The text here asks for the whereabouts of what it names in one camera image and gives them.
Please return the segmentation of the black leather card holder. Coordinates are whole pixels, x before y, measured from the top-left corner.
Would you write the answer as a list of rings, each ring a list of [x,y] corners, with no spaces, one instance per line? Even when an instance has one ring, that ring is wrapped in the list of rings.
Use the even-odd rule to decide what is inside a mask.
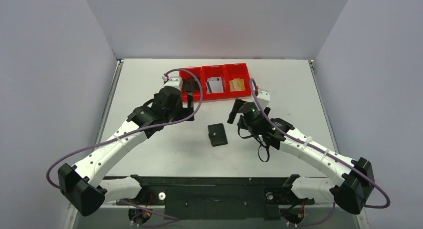
[[[209,140],[213,147],[228,144],[224,125],[222,123],[208,125]]]

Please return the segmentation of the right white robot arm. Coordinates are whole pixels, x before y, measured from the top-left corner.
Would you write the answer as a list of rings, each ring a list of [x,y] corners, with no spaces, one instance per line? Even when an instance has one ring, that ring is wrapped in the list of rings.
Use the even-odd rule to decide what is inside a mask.
[[[348,213],[358,215],[365,207],[374,186],[370,161],[361,157],[354,160],[316,143],[292,124],[272,118],[267,121],[253,102],[236,99],[228,117],[232,124],[240,116],[238,130],[247,130],[266,151],[271,147],[291,154],[314,167],[323,178],[290,176],[281,189],[282,198],[293,203],[297,199],[335,202]]]

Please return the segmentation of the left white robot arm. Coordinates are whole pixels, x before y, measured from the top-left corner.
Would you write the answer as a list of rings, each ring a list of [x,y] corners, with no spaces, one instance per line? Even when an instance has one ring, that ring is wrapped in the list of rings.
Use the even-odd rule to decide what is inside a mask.
[[[149,139],[167,125],[194,119],[194,96],[183,94],[179,88],[164,86],[154,97],[135,108],[108,141],[95,146],[95,150],[74,165],[59,167],[60,192],[80,212],[89,216],[105,202],[131,199],[143,204],[149,190],[132,177],[104,182],[106,174],[132,149]]]

